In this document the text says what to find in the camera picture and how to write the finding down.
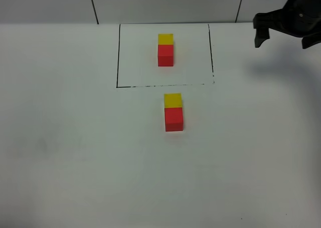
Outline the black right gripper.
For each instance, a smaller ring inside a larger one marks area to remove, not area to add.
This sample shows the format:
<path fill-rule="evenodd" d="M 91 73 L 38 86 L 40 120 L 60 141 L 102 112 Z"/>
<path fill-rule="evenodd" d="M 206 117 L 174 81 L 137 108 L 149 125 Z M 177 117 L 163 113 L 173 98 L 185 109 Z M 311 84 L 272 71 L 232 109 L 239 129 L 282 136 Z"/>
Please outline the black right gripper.
<path fill-rule="evenodd" d="M 273 12 L 258 13 L 253 19 L 256 30 L 255 47 L 270 39 L 269 28 L 273 24 Z M 288 0 L 277 12 L 274 21 L 276 31 L 303 37 L 302 48 L 307 49 L 321 43 L 320 34 L 320 0 Z"/>

